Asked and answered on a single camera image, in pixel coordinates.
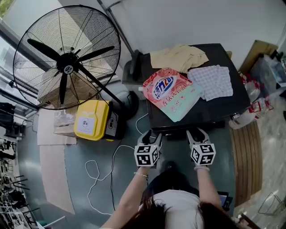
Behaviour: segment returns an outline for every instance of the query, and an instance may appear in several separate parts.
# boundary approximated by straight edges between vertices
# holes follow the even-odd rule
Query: laundry detergent bag
[[[203,89],[175,70],[163,68],[143,83],[143,93],[173,122],[178,122],[203,96]]]

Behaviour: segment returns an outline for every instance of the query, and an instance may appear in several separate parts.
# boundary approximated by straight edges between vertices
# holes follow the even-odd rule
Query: fan base
[[[114,112],[126,120],[131,119],[137,112],[139,107],[139,98],[134,91],[123,91],[116,95],[124,104],[125,108],[121,107],[118,102],[112,99]]]

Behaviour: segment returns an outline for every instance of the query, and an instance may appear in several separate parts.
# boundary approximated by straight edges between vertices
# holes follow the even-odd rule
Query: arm
[[[208,202],[218,208],[221,208],[220,198],[214,184],[211,181],[209,171],[203,168],[199,168],[197,169],[197,174],[200,200],[202,202]]]
[[[140,167],[137,172],[148,175],[149,169],[149,167]],[[102,228],[120,229],[124,226],[138,212],[145,185],[146,178],[135,174],[121,197],[117,209]]]

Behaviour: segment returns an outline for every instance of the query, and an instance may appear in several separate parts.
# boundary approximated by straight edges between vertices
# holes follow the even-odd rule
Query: floor
[[[272,101],[274,110],[266,113],[257,121],[262,146],[263,156],[263,183],[262,190],[251,197],[251,199],[235,208],[235,215],[247,212],[247,216],[252,219],[262,229],[276,229],[281,226],[286,219],[286,211],[278,211],[275,216],[265,216],[259,214],[266,212],[274,201],[274,197],[268,195],[272,192],[283,200],[286,196],[286,121],[283,111],[286,110],[286,100],[277,97]],[[274,201],[269,212],[273,212],[278,206],[278,201]]]
[[[137,132],[136,120],[147,113],[146,101],[141,101],[139,110],[135,117],[127,123],[125,137],[120,141],[107,142],[101,140],[98,142],[78,139],[77,145],[67,145],[65,147],[65,163],[67,171],[67,181],[70,190],[71,199],[76,212],[72,215],[65,212],[46,200],[41,179],[41,167],[39,158],[39,147],[37,146],[36,133],[31,128],[27,129],[25,138],[19,143],[19,167],[20,173],[24,174],[29,180],[27,185],[31,189],[26,191],[27,200],[31,208],[40,207],[35,211],[37,219],[44,219],[51,222],[63,215],[67,216],[66,220],[56,225],[55,228],[99,228],[108,216],[97,213],[93,210],[88,202],[87,194],[94,180],[88,177],[85,171],[85,163],[88,160],[96,160],[100,170],[100,178],[110,172],[112,155],[118,144],[135,146],[140,134]],[[142,132],[150,128],[148,117],[143,118],[138,123],[138,128]],[[215,143],[217,155],[211,169],[211,176],[218,191],[229,192],[230,196],[235,195],[235,182],[233,171],[233,157],[231,151],[231,140],[227,128],[216,129],[208,132],[210,139]],[[187,175],[190,184],[194,187],[198,186],[196,174],[193,170],[194,164],[190,160],[190,149],[186,139],[167,140],[163,138],[162,155],[160,161],[173,160],[181,171]],[[97,176],[97,169],[94,162],[88,165],[88,171],[91,176]],[[113,171],[113,190],[114,203],[117,206],[124,190],[136,171],[133,150],[127,147],[121,147],[116,154],[114,160]],[[152,180],[159,174],[159,166],[151,171],[149,180]],[[105,181],[98,182],[92,189],[90,194],[92,205],[98,210],[105,213],[112,213],[112,200],[110,192],[110,176]],[[230,215],[233,213],[234,203],[230,206]]]

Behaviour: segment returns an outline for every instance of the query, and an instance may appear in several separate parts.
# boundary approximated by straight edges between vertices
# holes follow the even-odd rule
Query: fan grille
[[[67,6],[38,19],[20,40],[14,56],[13,74],[23,97],[45,109],[76,106],[94,97],[100,88],[81,71],[73,71],[67,76],[65,100],[61,104],[59,84],[62,73],[58,71],[56,61],[31,46],[28,39],[42,42],[60,55],[80,49],[78,57],[114,46],[100,56],[81,62],[104,86],[114,75],[120,58],[118,31],[111,20],[96,9]]]

